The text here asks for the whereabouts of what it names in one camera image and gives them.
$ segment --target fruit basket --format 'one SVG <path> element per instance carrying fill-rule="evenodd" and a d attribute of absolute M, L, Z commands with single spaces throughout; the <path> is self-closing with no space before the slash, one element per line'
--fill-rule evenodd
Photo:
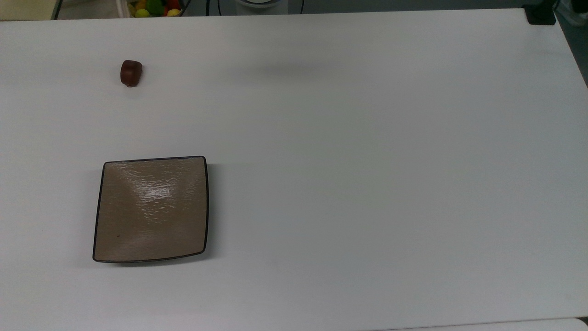
<path fill-rule="evenodd" d="M 186 10 L 183 0 L 116 0 L 121 18 L 182 16 Z"/>

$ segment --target green fruit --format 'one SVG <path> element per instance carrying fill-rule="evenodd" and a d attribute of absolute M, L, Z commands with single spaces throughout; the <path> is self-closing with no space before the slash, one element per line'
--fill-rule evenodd
<path fill-rule="evenodd" d="M 155 16 L 163 16 L 163 12 L 165 11 L 161 0 L 147 0 L 145 9 Z"/>
<path fill-rule="evenodd" d="M 149 17 L 150 13 L 147 11 L 147 9 L 139 9 L 137 10 L 137 13 L 135 14 L 135 17 Z"/>

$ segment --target black object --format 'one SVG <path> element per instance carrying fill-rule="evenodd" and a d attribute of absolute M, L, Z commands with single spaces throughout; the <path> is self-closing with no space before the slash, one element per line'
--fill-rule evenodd
<path fill-rule="evenodd" d="M 588 12 L 588 0 L 572 0 L 572 10 L 578 14 Z"/>
<path fill-rule="evenodd" d="M 555 25 L 553 5 L 557 0 L 543 0 L 538 5 L 524 5 L 527 21 L 532 25 Z"/>

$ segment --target square plate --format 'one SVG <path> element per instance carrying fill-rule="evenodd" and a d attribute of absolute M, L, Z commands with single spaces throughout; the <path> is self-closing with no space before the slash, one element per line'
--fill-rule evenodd
<path fill-rule="evenodd" d="M 145 262 L 200 254 L 208 232 L 203 156 L 106 162 L 92 258 Z"/>

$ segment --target brown chocolate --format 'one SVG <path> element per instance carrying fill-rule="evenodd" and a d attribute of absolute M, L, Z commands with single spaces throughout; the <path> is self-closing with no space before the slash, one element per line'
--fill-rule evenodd
<path fill-rule="evenodd" d="M 121 83 L 128 87 L 137 86 L 142 73 L 143 65 L 141 62 L 127 59 L 121 66 Z"/>
<path fill-rule="evenodd" d="M 141 262 L 203 252 L 207 182 L 201 156 L 104 164 L 93 259 Z"/>

